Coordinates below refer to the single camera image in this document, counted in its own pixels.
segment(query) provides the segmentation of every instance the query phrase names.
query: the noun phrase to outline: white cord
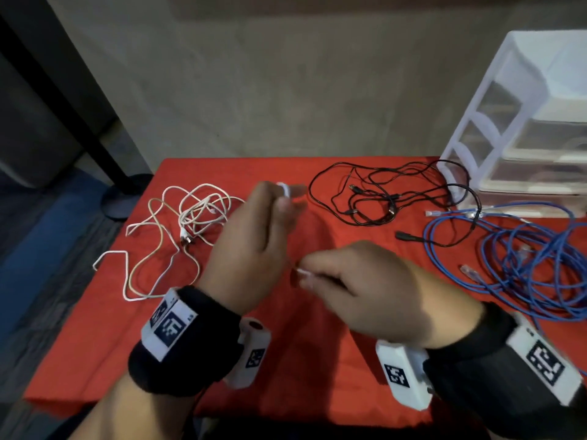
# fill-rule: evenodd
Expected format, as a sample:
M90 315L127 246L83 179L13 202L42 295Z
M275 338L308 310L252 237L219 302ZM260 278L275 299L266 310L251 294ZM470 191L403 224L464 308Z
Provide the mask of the white cord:
M205 187L214 188L219 192L209 194L204 199L199 199L197 196L195 196L196 191L198 191L201 188L205 188ZM183 191L184 193L186 193L184 198L181 199L180 204L179 204L179 209L177 211L173 207L171 207L168 203L166 203L166 201L165 201L165 194L171 189L179 189L179 190ZM191 207L188 207L187 209L184 210L183 207L185 205L185 202L186 202L186 200L188 200L190 198L195 199L196 204L192 205ZM131 301L142 301L142 300L145 300L148 298L161 298L164 295L154 295L153 292L157 288L159 281L161 281L162 278L165 276L165 273L167 273L169 271L169 269L171 269L172 264L173 264L173 259L181 251L181 249L180 249L180 246L175 241L175 239L173 239L172 233L169 231L169 229L167 229L163 224L161 224L159 222L159 220L157 218L157 214L161 210L163 210L164 207L169 208L178 217L177 222L180 227L180 238L185 239L187 237L199 237L202 241L204 241L204 243L206 243L210 246L213 246L214 244L212 244L210 241L208 241L203 236L203 233L207 229L209 229L209 227L211 225L220 224L220 225L224 226L224 223L228 219L227 215L231 210L233 199L238 200L243 203L245 202L244 200L242 200L240 198L237 198L235 196L230 196L223 189L221 189L220 187L217 187L216 185L212 185L212 184L201 184L201 185L198 185L197 187L195 187L191 191L187 191L186 189L184 189L180 186L175 186L175 185L168 186L163 191L161 199L159 199L159 198L149 199L149 202L147 203L147 207L149 208L149 212L151 213L151 215L147 219L145 219L141 222L137 222L137 223L128 225L126 228L126 236L130 236L137 228L139 228L143 225L157 226L157 228L159 229L159 233L160 233L160 239L159 239L159 244L157 245L157 248L155 248L155 250L153 250L151 253L149 253L147 256L145 256L143 259L141 259L139 262L137 262L136 265L130 270L130 273L128 272L128 268L129 268L128 251L124 251L124 250L105 251L104 253L102 253L100 255L100 257L96 260L96 262L94 262L94 264L92 265L92 268L94 268L94 270L98 269L96 266L98 265L100 260L104 257L104 255L107 255L109 253L124 253L125 277L124 277L124 284L123 284L123 288L122 288L123 298L126 301L130 301L130 302ZM155 211L153 211L153 208L151 207L151 204L154 201L160 202L159 207ZM202 214L207 211L213 215L219 214L219 216L216 218L213 218L213 219L200 221ZM136 273L136 270L138 269L138 267L140 265L142 265L144 262L146 262L148 259L150 259L153 255L155 255L155 253L157 253L157 251L159 249L161 249L161 247L163 246L163 241L165 239L164 232L167 234L167 236L171 240L173 246L175 247L175 253L173 253L171 259L169 260L169 266L167 266L165 271L159 275L159 278L157 278L157 280L153 284L153 287L151 288L151 290L148 293L143 293L141 291L138 291L133 286L133 275ZM198 263L197 259L187 251L187 245L185 245L183 247L183 252L188 258L192 259L192 261L198 267L195 278L190 283L190 284L193 284L200 276L200 270L201 270L200 263ZM137 296L136 297L129 297L127 294L127 289L130 289L130 291L133 292Z

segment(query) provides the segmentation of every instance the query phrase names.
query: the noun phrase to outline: stand base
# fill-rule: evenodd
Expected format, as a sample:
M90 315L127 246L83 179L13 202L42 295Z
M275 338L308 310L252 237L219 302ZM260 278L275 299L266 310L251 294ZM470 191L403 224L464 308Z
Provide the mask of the stand base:
M125 195L116 185L111 186L102 196L100 209L104 215L115 221L124 222L135 209L135 205L153 178L152 174L135 174L129 176L137 190L135 194Z

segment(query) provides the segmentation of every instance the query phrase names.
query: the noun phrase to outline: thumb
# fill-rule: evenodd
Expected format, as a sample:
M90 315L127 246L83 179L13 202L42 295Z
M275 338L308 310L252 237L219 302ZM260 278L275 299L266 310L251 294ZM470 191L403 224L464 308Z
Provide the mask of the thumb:
M288 233L295 208L292 201L285 196L277 198L271 210L267 249L275 254L285 253L288 244Z
M321 298L327 307L343 321L348 321L350 312L355 307L353 303L355 297L347 289L331 279L314 274L302 278L299 285Z

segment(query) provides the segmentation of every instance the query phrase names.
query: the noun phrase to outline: hand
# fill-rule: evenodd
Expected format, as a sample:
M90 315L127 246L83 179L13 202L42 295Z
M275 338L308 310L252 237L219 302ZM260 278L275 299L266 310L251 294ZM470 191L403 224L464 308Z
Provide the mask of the hand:
M304 185L290 186L292 198L305 192ZM198 287L239 315L252 311L279 280L288 234L305 206L283 197L279 185L259 183L229 217Z
M300 280L303 288L352 330L378 339L444 347L470 333L483 313L465 292L368 241L314 252L299 266L315 274Z

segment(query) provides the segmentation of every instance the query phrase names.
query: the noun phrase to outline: wrist-mounted device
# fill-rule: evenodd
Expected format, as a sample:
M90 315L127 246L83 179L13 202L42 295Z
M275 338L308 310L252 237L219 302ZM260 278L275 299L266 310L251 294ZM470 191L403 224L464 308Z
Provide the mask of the wrist-mounted device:
M135 383L152 394L196 395L226 377L251 385L271 341L254 318L241 318L192 286L171 288L143 326L128 358Z
M495 303L464 339L427 352L378 341L394 397L426 409L431 392L512 439L583 439L587 392L580 372L520 313Z

